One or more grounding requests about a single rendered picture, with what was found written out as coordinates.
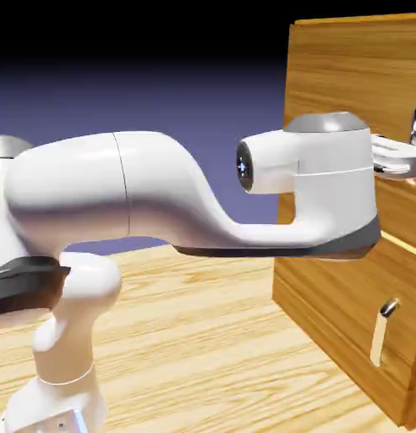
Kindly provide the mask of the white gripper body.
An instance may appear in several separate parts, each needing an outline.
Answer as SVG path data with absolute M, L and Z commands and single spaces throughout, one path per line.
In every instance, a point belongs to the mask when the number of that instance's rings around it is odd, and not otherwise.
M 371 135 L 374 172 L 390 180 L 416 178 L 416 146 Z

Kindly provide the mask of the wooden cabinet door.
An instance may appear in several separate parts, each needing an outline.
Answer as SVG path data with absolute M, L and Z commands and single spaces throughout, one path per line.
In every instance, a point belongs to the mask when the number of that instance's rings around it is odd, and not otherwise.
M 278 258 L 273 300 L 398 426 L 416 428 L 416 254 L 385 240 L 354 261 Z M 388 300 L 381 367 L 369 359 Z
M 416 17 L 296 22 L 289 31 L 284 123 L 352 112 L 374 133 L 409 139 L 416 108 Z M 416 254 L 416 180 L 375 175 L 382 237 Z

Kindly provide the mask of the light wooden cabinet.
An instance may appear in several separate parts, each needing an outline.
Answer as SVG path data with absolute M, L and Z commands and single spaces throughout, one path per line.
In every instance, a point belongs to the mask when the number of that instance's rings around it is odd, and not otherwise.
M 289 31 L 284 118 L 349 111 L 407 141 L 416 14 L 309 19 Z M 396 424 L 416 428 L 416 180 L 376 183 L 381 241 L 363 259 L 277 259 L 275 302 Z

